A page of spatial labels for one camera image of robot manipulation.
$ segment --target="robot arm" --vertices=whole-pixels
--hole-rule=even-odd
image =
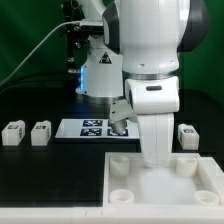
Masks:
[[[203,0],[115,0],[103,13],[105,45],[123,55],[126,103],[112,105],[111,124],[121,132],[120,120],[137,116],[148,166],[164,165],[169,158],[173,113],[179,110],[173,76],[178,51],[191,51],[204,39],[207,15]]]

